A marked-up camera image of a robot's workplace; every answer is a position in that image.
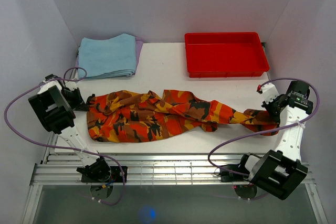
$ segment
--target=purple cloth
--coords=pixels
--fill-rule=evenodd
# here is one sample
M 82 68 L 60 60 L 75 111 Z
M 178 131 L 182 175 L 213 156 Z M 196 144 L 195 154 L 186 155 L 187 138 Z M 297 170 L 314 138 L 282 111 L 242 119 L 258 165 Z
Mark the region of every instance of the purple cloth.
M 136 56 L 136 66 L 138 66 L 139 64 L 139 59 L 140 59 L 140 53 L 141 53 L 141 49 L 142 49 L 142 45 L 143 45 L 143 41 L 138 38 L 138 37 L 135 37 L 135 56 Z M 75 63 L 75 68 L 78 67 L 78 59 L 79 57 L 77 56 L 77 59 L 76 59 L 76 63 Z

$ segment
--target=red plastic bin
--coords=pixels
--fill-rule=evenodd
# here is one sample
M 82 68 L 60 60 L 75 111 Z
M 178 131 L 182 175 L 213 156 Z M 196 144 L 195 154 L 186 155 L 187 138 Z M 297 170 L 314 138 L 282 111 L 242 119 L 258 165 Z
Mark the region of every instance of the red plastic bin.
M 257 33 L 185 34 L 190 77 L 256 77 L 269 70 Z

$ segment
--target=orange camouflage cloth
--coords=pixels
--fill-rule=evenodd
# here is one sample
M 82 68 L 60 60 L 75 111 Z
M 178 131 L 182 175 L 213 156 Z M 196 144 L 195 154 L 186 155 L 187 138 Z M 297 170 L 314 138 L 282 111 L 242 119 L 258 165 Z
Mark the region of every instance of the orange camouflage cloth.
M 92 95 L 87 105 L 89 134 L 98 142 L 156 141 L 198 126 L 213 132 L 217 123 L 242 124 L 254 132 L 279 127 L 267 111 L 248 109 L 240 113 L 218 101 L 198 99 L 188 91 L 164 90 L 160 98 L 153 91 L 138 94 L 122 90 Z

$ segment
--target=stack of folded towels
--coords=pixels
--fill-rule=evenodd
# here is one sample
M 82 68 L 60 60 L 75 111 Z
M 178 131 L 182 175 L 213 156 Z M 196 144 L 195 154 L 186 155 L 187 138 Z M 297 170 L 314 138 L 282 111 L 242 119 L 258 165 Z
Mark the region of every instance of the stack of folded towels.
M 139 63 L 141 39 L 128 34 L 106 40 L 84 38 L 78 52 L 78 66 L 86 69 L 87 79 L 103 79 L 135 74 Z M 79 70 L 79 77 L 84 76 Z

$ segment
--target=camouflage fabric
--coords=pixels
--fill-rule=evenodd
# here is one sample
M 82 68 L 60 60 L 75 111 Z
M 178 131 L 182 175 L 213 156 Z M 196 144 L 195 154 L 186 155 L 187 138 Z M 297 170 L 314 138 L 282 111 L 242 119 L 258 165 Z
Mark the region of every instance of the camouflage fabric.
M 118 91 L 88 98 L 88 130 L 99 142 L 148 142 L 179 135 L 201 126 L 213 132 L 220 124 L 242 124 L 252 131 L 274 129 L 267 111 L 240 113 L 217 101 L 203 101 L 188 91 L 164 90 L 163 98 L 149 91 Z

